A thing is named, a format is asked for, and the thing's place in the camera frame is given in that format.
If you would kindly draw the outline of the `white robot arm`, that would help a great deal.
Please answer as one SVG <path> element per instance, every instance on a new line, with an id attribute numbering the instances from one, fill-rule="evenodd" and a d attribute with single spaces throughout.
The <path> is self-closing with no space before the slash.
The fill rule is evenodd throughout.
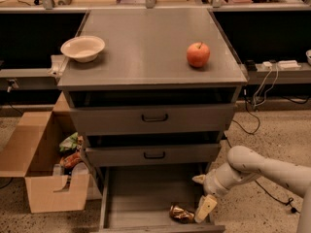
<path id="1" fill-rule="evenodd" d="M 192 180 L 203 185 L 194 220 L 201 223 L 236 185 L 265 177 L 303 199 L 296 233 L 311 233 L 311 168 L 266 158 L 243 146 L 231 148 L 226 163 Z"/>

